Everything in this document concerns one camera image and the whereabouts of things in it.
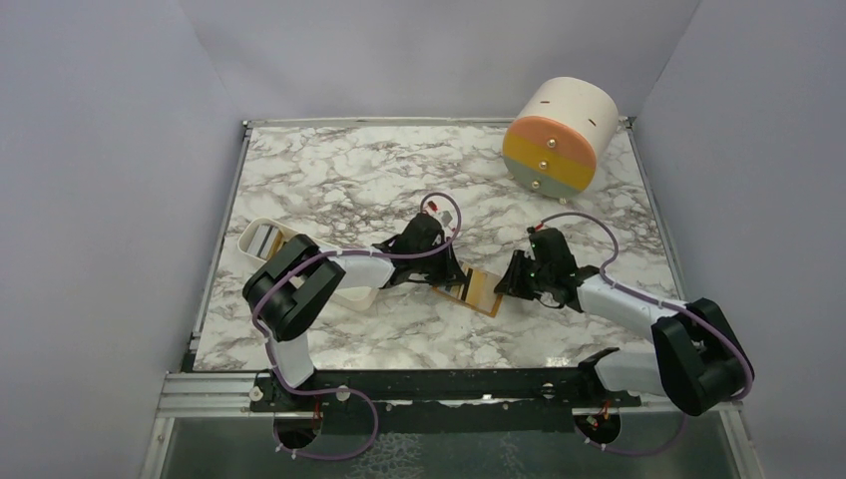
aluminum frame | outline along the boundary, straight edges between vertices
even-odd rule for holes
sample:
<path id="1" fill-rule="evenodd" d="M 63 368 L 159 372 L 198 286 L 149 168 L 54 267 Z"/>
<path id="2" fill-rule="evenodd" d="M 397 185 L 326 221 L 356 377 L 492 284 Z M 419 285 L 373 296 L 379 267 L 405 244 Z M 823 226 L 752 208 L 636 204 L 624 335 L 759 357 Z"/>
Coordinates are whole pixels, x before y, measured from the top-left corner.
<path id="1" fill-rule="evenodd" d="M 513 121 L 512 118 L 318 118 L 305 120 L 256 120 L 243 122 L 244 133 L 240 153 L 237 158 L 236 172 L 229 196 L 224 210 L 224 216 L 218 231 L 215 249 L 211 258 L 209 274 L 206 280 L 206 287 L 203 292 L 200 307 L 198 308 L 195 326 L 193 330 L 189 352 L 197 350 L 199 335 L 203 330 L 203 323 L 209 305 L 214 275 L 220 258 L 226 228 L 229 223 L 229 216 L 234 205 L 237 186 L 240 181 L 243 163 L 249 147 L 249 141 L 254 128 L 260 127 L 290 127 L 310 126 L 320 127 L 354 127 L 354 126 L 440 126 L 440 125 L 468 125 L 468 126 L 491 126 L 507 127 Z M 634 157 L 643 179 L 647 197 L 652 206 L 652 212 L 657 223 L 658 231 L 664 244 L 666 256 L 669 262 L 669 269 L 672 273 L 676 289 L 680 297 L 685 297 L 685 286 L 680 266 L 677 262 L 675 249 L 672 245 L 672 236 L 669 234 L 666 223 L 660 215 L 659 205 L 652 193 L 648 176 L 643 167 L 643 162 L 637 150 L 633 120 L 621 118 L 621 125 L 627 129 L 632 144 Z M 159 478 L 165 467 L 170 443 L 173 438 L 175 422 L 180 418 L 221 418 L 221 417 L 272 417 L 278 419 L 304 419 L 311 417 L 310 412 L 265 412 L 255 413 L 249 410 L 248 393 L 253 386 L 256 375 L 246 372 L 232 373 L 169 373 L 165 377 L 156 417 L 153 422 L 153 431 L 148 446 L 147 456 L 141 470 L 140 477 L 144 479 Z M 505 402 L 510 399 L 495 399 L 493 402 Z M 677 410 L 666 398 L 659 396 L 643 396 L 642 405 L 638 407 L 611 408 L 611 412 L 632 413 L 658 413 Z M 723 403 L 714 406 L 711 410 L 720 414 L 723 428 L 726 434 L 726 441 L 734 457 L 740 477 L 751 479 L 762 479 L 760 463 L 749 438 L 741 415 L 742 404 Z M 593 409 L 574 408 L 574 414 L 586 414 L 595 412 Z"/>

white enclosure wall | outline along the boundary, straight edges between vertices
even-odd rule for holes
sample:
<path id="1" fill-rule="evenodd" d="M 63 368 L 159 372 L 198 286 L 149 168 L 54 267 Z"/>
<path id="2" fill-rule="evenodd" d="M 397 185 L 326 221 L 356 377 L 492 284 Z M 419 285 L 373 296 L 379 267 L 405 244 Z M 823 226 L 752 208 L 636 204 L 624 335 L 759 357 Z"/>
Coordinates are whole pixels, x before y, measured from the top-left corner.
<path id="1" fill-rule="evenodd" d="M 170 0 L 0 6 L 0 477 L 135 477 L 240 118 Z"/>
<path id="2" fill-rule="evenodd" d="M 757 370 L 767 477 L 846 469 L 846 3 L 702 0 L 635 123 L 690 294 Z"/>
<path id="3" fill-rule="evenodd" d="M 513 117 L 557 76 L 636 115 L 698 0 L 181 3 L 245 117 Z"/>

white marble surface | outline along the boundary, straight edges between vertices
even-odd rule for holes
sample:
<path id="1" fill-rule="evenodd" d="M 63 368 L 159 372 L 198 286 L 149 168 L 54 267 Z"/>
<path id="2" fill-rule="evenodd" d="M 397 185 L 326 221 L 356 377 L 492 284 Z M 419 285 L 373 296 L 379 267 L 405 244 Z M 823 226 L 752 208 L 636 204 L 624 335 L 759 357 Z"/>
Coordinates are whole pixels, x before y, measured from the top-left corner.
<path id="1" fill-rule="evenodd" d="M 241 298 L 254 267 L 236 242 L 268 217 L 340 245 L 400 232 L 428 192 L 452 195 L 465 219 L 459 259 L 503 273 L 527 246 L 527 226 L 566 209 L 606 221 L 621 241 L 609 271 L 620 281 L 675 297 L 675 286 L 626 131 L 620 129 L 590 188 L 565 207 L 508 179 L 505 129 L 483 126 L 256 128 L 213 282 L 196 370 L 268 366 L 262 337 Z M 611 244 L 586 220 L 557 223 L 580 265 L 599 265 Z M 506 297 L 491 318 L 425 285 L 380 291 L 365 312 L 330 303 L 308 331 L 318 368 L 468 368 L 573 365 L 608 346 L 648 344 L 602 318 Z"/>

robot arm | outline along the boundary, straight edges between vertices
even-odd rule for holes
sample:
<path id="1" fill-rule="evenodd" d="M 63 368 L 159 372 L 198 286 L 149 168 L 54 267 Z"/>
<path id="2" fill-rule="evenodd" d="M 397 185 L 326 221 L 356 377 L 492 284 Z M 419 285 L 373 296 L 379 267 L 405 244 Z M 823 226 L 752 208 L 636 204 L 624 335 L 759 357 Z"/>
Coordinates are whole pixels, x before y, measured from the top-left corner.
<path id="1" fill-rule="evenodd" d="M 596 267 L 577 267 L 558 230 L 530 229 L 529 240 L 531 253 L 514 252 L 496 292 L 595 314 L 653 344 L 654 352 L 612 349 L 595 356 L 590 366 L 606 390 L 665 395 L 695 416 L 743 387 L 738 357 L 681 312 L 686 309 L 719 331 L 748 362 L 716 303 L 705 298 L 691 303 L 663 299 L 631 286 L 625 292 L 608 284 Z"/>
<path id="2" fill-rule="evenodd" d="M 327 255 L 331 251 L 321 250 L 306 235 L 290 239 L 246 282 L 242 291 L 250 310 L 255 310 L 278 282 L 296 267 L 313 260 L 298 275 L 300 285 L 284 284 L 269 297 L 258 315 L 269 333 L 267 347 L 285 382 L 297 387 L 314 372 L 305 332 L 336 290 L 392 287 L 405 281 L 438 286 L 466 282 L 451 245 L 435 254 L 421 254 L 444 240 L 441 224 L 425 214 L 418 214 L 402 234 L 373 246 L 369 254 L 340 251 L 338 255 Z"/>

purple cable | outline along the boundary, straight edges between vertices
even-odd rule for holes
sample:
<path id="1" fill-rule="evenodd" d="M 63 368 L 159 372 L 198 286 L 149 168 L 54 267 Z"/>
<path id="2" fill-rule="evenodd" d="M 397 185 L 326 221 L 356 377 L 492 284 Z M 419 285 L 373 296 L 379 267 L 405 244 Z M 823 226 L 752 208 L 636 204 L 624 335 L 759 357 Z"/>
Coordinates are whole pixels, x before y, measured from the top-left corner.
<path id="1" fill-rule="evenodd" d="M 279 369 L 279 365 L 276 361 L 276 357 L 273 354 L 273 348 L 272 348 L 272 346 L 270 345 L 270 342 L 269 342 L 270 330 L 267 327 L 265 327 L 265 325 L 262 324 L 261 321 L 259 321 L 259 319 L 258 319 L 259 314 L 261 313 L 261 309 L 264 308 L 264 306 L 270 300 L 270 297 L 273 296 L 277 291 L 279 291 L 286 283 L 291 281 L 294 277 L 299 275 L 301 272 L 303 272 L 310 265 L 314 264 L 317 261 L 320 261 L 321 259 L 324 259 L 325 257 L 352 254 L 352 255 L 384 257 L 384 258 L 387 258 L 387 259 L 417 259 L 417 258 L 420 258 L 420 257 L 426 257 L 426 256 L 431 256 L 432 254 L 437 254 L 437 253 L 443 251 L 444 249 L 450 247 L 450 245 L 453 243 L 453 241 L 455 241 L 455 238 L 458 236 L 459 231 L 461 230 L 461 209 L 458 208 L 458 204 L 449 195 L 446 195 L 446 194 L 443 194 L 443 193 L 430 193 L 430 194 L 426 195 L 425 197 L 423 197 L 423 200 L 420 201 L 420 211 L 421 212 L 424 210 L 424 208 L 426 206 L 426 201 L 429 200 L 430 198 L 433 198 L 433 197 L 440 197 L 440 198 L 447 200 L 450 204 L 452 204 L 452 207 L 455 209 L 455 217 L 456 217 L 456 219 L 455 219 L 455 232 L 450 237 L 446 238 L 442 244 L 439 244 L 437 247 L 435 247 L 431 250 L 424 251 L 424 252 L 416 252 L 416 253 L 412 253 L 412 254 L 394 254 L 394 253 L 390 253 L 390 252 L 374 252 L 371 249 L 344 249 L 344 250 L 341 250 L 341 251 L 338 251 L 338 250 L 325 251 L 325 252 L 322 252 L 322 253 L 317 254 L 315 256 L 312 256 L 311 258 L 307 259 L 306 261 L 298 264 L 294 269 L 292 269 L 288 274 L 283 276 L 282 279 L 280 279 L 276 284 L 274 284 L 273 287 L 267 293 L 264 294 L 264 296 L 261 298 L 261 300 L 258 302 L 258 304 L 255 305 L 255 308 L 252 311 L 252 325 L 256 329 L 261 331 L 261 333 L 264 335 L 264 338 L 268 340 L 268 343 L 266 343 L 264 345 L 264 350 L 267 352 L 267 357 L 270 359 L 270 369 L 273 371 L 273 374 L 275 374 L 276 379 L 278 379 L 279 383 L 282 385 L 282 387 L 285 388 L 285 390 L 287 392 L 289 392 L 290 394 L 297 395 L 297 396 L 317 396 L 317 395 L 322 395 L 322 394 L 334 394 L 334 393 L 338 393 L 338 392 L 348 392 L 348 393 L 350 393 L 354 396 L 358 396 L 361 399 L 363 399 L 364 402 L 366 402 L 367 405 L 370 407 L 370 411 L 373 413 L 373 431 L 370 433 L 370 437 L 367 439 L 367 442 L 365 442 L 361 447 L 359 447 L 358 449 L 355 449 L 352 452 L 348 452 L 348 453 L 345 453 L 345 454 L 337 454 L 337 455 L 323 455 L 323 454 L 312 454 L 310 452 L 300 452 L 298 450 L 292 450 L 292 449 L 288 449 L 287 447 L 285 447 L 281 443 L 281 441 L 279 441 L 279 438 L 274 433 L 273 437 L 277 441 L 277 449 L 276 449 L 277 451 L 282 450 L 282 451 L 285 451 L 285 452 L 289 452 L 294 457 L 300 456 L 300 457 L 306 457 L 308 459 L 319 459 L 319 460 L 324 460 L 324 461 L 343 461 L 343 460 L 346 460 L 346 459 L 351 459 L 351 458 L 361 454 L 362 452 L 366 451 L 367 449 L 369 449 L 370 446 L 372 446 L 373 443 L 376 442 L 376 435 L 379 433 L 379 414 L 376 411 L 376 405 L 373 404 L 373 401 L 369 397 L 367 397 L 367 394 L 364 394 L 363 392 L 361 392 L 357 389 L 332 387 L 332 388 L 328 388 L 328 389 L 317 389 L 317 390 L 313 390 L 313 391 L 300 391 L 300 390 L 297 390 L 297 389 L 291 387 L 287 382 L 285 382 L 284 378 L 282 378 L 282 372 Z"/>
<path id="2" fill-rule="evenodd" d="M 710 334 L 712 334 L 714 337 L 716 337 L 717 340 L 719 340 L 719 342 L 723 346 L 725 346 L 725 348 L 728 349 L 728 351 L 731 352 L 731 354 L 734 355 L 734 357 L 736 357 L 738 361 L 740 361 L 740 365 L 743 368 L 743 376 L 745 378 L 745 384 L 743 385 L 743 390 L 740 391 L 739 393 L 731 396 L 731 399 L 735 399 L 735 400 L 743 399 L 744 397 L 746 397 L 749 394 L 749 392 L 752 390 L 752 381 L 753 381 L 752 368 L 749 365 L 749 361 L 747 361 L 746 358 L 743 356 L 743 354 L 740 352 L 740 350 L 737 349 L 737 346 L 735 346 L 730 340 L 728 340 L 728 338 L 725 337 L 724 334 L 722 334 L 716 328 L 714 328 L 713 326 L 711 326 L 710 324 L 705 322 L 704 319 L 702 319 L 699 316 L 697 316 L 697 315 L 693 314 L 692 312 L 688 311 L 686 308 L 681 307 L 681 306 L 677 306 L 677 305 L 672 304 L 672 303 L 662 303 L 658 299 L 656 299 L 652 296 L 649 296 L 647 294 L 643 294 L 640 291 L 632 289 L 632 288 L 626 286 L 625 284 L 620 284 L 620 283 L 614 281 L 613 279 L 611 279 L 608 276 L 608 273 L 606 272 L 606 268 L 609 266 L 609 264 L 614 262 L 618 258 L 618 256 L 620 255 L 620 243 L 617 241 L 617 237 L 615 237 L 615 235 L 611 231 L 611 229 L 605 223 L 603 223 L 600 219 L 598 219 L 597 217 L 594 217 L 593 215 L 589 215 L 587 213 L 582 213 L 582 212 L 565 212 L 565 213 L 558 213 L 558 214 L 552 215 L 548 218 L 545 218 L 545 219 L 541 220 L 541 224 L 545 225 L 547 222 L 549 222 L 551 220 L 554 220 L 554 219 L 557 219 L 557 218 L 562 218 L 562 217 L 581 217 L 581 218 L 590 220 L 590 221 L 596 223 L 597 225 L 599 225 L 600 228 L 602 228 L 606 232 L 606 234 L 611 239 L 612 244 L 614 245 L 614 253 L 611 255 L 611 257 L 606 259 L 605 262 L 603 262 L 603 264 L 600 266 L 600 276 L 602 277 L 603 281 L 610 284 L 612 288 L 619 289 L 620 291 L 622 291 L 622 292 L 624 292 L 624 293 L 626 293 L 630 296 L 636 297 L 637 299 L 640 299 L 641 301 L 645 301 L 645 302 L 648 302 L 650 304 L 655 304 L 658 307 L 665 307 L 665 308 L 673 310 L 675 312 L 680 312 L 681 314 L 687 316 L 691 321 L 693 321 L 694 324 L 703 328 L 704 330 L 706 330 Z M 614 448 L 614 447 L 611 447 L 611 446 L 607 446 L 605 448 L 605 451 L 611 452 L 613 454 L 628 456 L 628 457 L 641 457 L 641 456 L 651 456 L 651 455 L 655 455 L 655 454 L 660 454 L 661 452 L 663 452 L 663 451 L 669 449 L 670 447 L 672 447 L 673 445 L 675 445 L 675 443 L 681 437 L 681 434 L 684 432 L 684 429 L 686 428 L 686 426 L 687 426 L 687 415 L 682 414 L 681 424 L 679 424 L 678 430 L 675 431 L 675 435 L 672 436 L 672 438 L 670 438 L 665 444 L 663 444 L 662 446 L 659 446 L 655 449 L 651 449 L 651 450 L 648 450 L 648 451 L 628 451 L 628 450 L 624 450 L 624 449 L 617 449 L 617 448 Z M 602 447 L 601 445 L 597 444 L 594 441 L 591 441 L 591 444 L 594 445 L 595 447 L 600 447 L 600 448 Z"/>
<path id="3" fill-rule="evenodd" d="M 656 455 L 670 449 L 672 446 L 674 446 L 675 443 L 678 442 L 679 439 L 681 439 L 681 435 L 684 433 L 684 431 L 686 429 L 687 429 L 687 414 L 681 414 L 681 422 L 678 423 L 678 429 L 675 430 L 675 434 L 673 434 L 672 437 L 670 437 L 668 441 L 664 442 L 660 446 L 655 447 L 653 449 L 647 449 L 647 450 L 644 450 L 644 451 L 631 451 L 631 450 L 628 450 L 628 449 L 620 449 L 618 447 L 610 446 L 608 444 L 606 444 L 605 449 L 603 449 L 602 444 L 597 444 L 596 442 L 594 442 L 590 439 L 588 440 L 588 443 L 591 444 L 592 446 L 596 447 L 597 449 L 602 450 L 603 452 L 610 452 L 612 454 L 617 454 L 618 456 L 625 456 L 625 457 L 656 456 Z M 576 430 L 579 432 L 579 434 L 582 434 L 582 436 L 585 437 L 585 439 L 588 439 L 588 436 L 586 436 L 585 433 L 582 432 L 582 429 L 579 429 L 577 427 Z"/>

